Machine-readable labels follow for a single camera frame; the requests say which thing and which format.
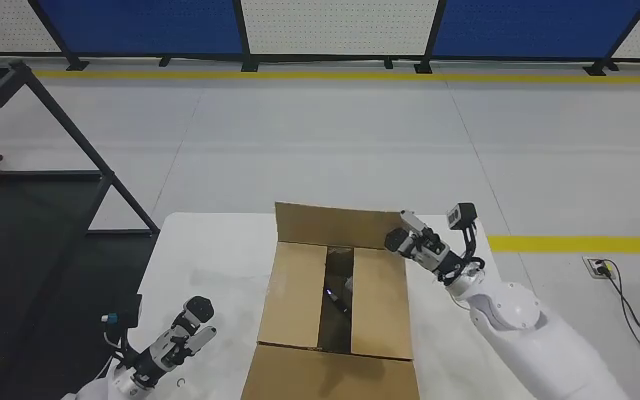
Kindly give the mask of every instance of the white table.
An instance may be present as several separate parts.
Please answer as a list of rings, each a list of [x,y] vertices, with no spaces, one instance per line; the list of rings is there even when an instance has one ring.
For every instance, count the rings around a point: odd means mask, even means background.
[[[444,216],[421,216],[460,253],[460,232]],[[158,239],[139,293],[142,317],[129,334],[139,351],[169,327],[192,296],[209,298],[218,335],[195,357],[160,380],[152,398],[240,399],[249,371],[277,241],[273,214],[170,215]],[[482,225],[476,255],[498,277]],[[423,400],[532,399],[476,331],[434,276],[407,262],[411,334]],[[177,380],[186,384],[177,387]]]

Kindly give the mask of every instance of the pegboard wall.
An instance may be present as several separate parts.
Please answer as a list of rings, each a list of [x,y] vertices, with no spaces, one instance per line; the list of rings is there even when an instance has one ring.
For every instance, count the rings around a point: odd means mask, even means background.
[[[640,58],[640,23],[637,23],[629,36],[618,47],[613,58]]]
[[[252,54],[422,55],[437,0],[242,0]]]
[[[232,0],[40,0],[40,5],[72,52],[242,53]]]
[[[27,0],[0,0],[0,52],[59,52]]]
[[[604,57],[637,0],[448,0],[434,56]]]

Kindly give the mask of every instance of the blue partition panel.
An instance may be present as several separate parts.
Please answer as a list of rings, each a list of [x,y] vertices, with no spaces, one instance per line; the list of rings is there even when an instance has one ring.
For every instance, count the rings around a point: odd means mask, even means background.
[[[435,57],[603,57],[637,0],[448,0]]]
[[[72,52],[242,53],[231,0],[39,0]]]

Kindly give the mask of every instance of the white pegboard panel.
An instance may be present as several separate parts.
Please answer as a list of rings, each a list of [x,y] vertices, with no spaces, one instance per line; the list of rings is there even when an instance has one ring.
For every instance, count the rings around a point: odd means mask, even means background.
[[[242,0],[252,54],[422,55],[437,0]]]
[[[629,36],[622,42],[613,58],[640,58],[640,23],[637,23]]]
[[[0,0],[0,52],[58,51],[27,0]]]

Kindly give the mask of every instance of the box flap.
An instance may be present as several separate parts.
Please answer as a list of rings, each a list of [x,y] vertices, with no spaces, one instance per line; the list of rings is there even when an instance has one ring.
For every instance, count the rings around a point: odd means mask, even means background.
[[[351,352],[413,359],[404,260],[386,250],[355,249]]]
[[[410,361],[258,345],[242,400],[419,400]]]
[[[278,243],[258,341],[304,348],[318,345],[327,248]]]
[[[402,225],[400,213],[276,203],[278,241],[384,249],[384,239]]]

